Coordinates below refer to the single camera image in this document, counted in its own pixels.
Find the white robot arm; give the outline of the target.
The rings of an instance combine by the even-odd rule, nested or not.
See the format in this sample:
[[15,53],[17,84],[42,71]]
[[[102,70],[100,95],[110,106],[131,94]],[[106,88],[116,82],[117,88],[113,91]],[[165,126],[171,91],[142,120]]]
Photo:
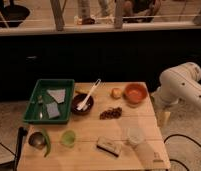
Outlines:
[[201,68],[194,62],[186,62],[164,70],[160,76],[160,86],[152,94],[156,106],[159,127],[167,124],[171,112],[169,107],[180,99],[201,111]]

